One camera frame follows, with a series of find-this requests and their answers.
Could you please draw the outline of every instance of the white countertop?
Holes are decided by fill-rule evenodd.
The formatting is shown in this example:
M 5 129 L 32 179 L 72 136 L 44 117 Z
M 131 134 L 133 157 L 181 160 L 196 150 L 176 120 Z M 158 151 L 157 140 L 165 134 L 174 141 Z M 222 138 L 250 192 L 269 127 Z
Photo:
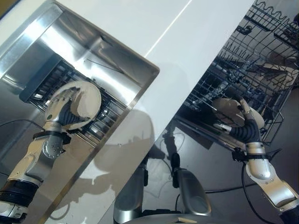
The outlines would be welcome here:
M 0 21 L 0 45 L 44 2 L 23 0 Z M 253 0 L 59 0 L 160 73 L 46 223 L 97 223 Z

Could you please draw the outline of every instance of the sink basin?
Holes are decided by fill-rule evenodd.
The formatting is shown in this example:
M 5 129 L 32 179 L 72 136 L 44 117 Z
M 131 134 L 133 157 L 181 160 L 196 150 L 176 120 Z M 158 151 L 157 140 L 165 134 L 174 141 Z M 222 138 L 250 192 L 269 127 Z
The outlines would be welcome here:
M 104 30 L 52 2 L 0 47 L 0 122 L 31 119 L 43 125 L 51 95 L 70 81 L 92 82 L 102 95 L 95 121 L 70 132 L 72 141 L 30 204 L 34 212 L 26 223 L 37 223 L 68 181 L 82 172 L 87 157 L 103 147 L 158 73 L 158 67 Z M 0 135 L 0 169 L 10 173 L 37 131 L 19 122 L 5 132 Z
M 93 146 L 109 137 L 158 73 L 145 58 L 55 3 L 44 6 L 0 56 L 2 84 L 42 112 L 63 84 L 94 83 L 103 96 L 100 114 L 75 131 Z

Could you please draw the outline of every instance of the dishwasher rack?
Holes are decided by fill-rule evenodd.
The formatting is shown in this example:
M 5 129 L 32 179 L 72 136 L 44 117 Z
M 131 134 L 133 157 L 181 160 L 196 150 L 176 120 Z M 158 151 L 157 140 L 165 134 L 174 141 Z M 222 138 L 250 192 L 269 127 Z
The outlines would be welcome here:
M 111 96 L 93 80 L 82 75 L 64 61 L 59 55 L 53 55 L 38 71 L 20 93 L 23 102 L 31 103 L 45 112 L 52 95 L 66 83 L 84 80 L 93 83 L 101 92 L 102 102 L 100 111 L 94 121 L 80 129 L 69 130 L 92 146 L 96 146 L 111 129 L 126 109 L 126 106 Z
M 263 116 L 260 132 L 270 145 L 284 120 L 281 109 L 298 79 L 298 46 L 298 24 L 256 1 L 184 106 L 196 112 L 199 123 L 213 126 L 217 122 L 215 116 L 211 119 L 211 111 L 216 110 L 213 100 L 230 98 L 229 89 L 233 89 Z

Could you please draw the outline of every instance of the robotic hand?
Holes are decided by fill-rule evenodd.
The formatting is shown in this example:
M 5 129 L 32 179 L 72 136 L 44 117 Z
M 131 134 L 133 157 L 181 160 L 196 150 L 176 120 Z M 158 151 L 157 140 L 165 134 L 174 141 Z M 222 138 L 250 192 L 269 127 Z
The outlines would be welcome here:
M 62 126 L 88 119 L 71 113 L 71 102 L 78 92 L 78 88 L 72 87 L 51 99 L 45 113 L 45 130 L 33 136 L 26 155 L 0 190 L 0 223 L 20 223 L 25 219 L 37 189 L 55 159 L 64 152 L 62 145 L 70 143 L 71 138 L 62 132 Z
M 224 124 L 215 124 L 214 126 L 245 143 L 247 155 L 243 155 L 241 159 L 234 159 L 248 161 L 246 164 L 248 176 L 262 188 L 271 204 L 278 210 L 284 223 L 299 223 L 298 194 L 286 182 L 280 180 L 274 167 L 270 164 L 251 108 L 243 98 L 239 96 L 235 96 L 235 98 L 241 104 L 245 125 L 230 127 Z

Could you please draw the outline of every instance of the plate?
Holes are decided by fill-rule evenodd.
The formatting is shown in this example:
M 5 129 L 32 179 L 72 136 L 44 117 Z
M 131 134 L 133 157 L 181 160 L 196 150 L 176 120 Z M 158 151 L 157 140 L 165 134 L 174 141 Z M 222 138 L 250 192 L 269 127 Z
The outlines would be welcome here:
M 71 112 L 77 116 L 88 117 L 90 119 L 84 122 L 63 126 L 63 128 L 66 130 L 81 128 L 94 120 L 99 113 L 102 100 L 99 89 L 94 84 L 86 81 L 75 81 L 67 83 L 66 85 L 58 89 L 54 93 L 53 97 L 71 87 L 80 88 L 75 98 L 72 99 Z
M 232 127 L 244 126 L 245 118 L 242 112 L 239 110 L 240 103 L 234 99 L 218 98 L 212 102 L 215 116 L 223 123 Z M 251 108 L 252 115 L 257 122 L 258 128 L 262 128 L 265 125 L 263 117 L 253 108 Z

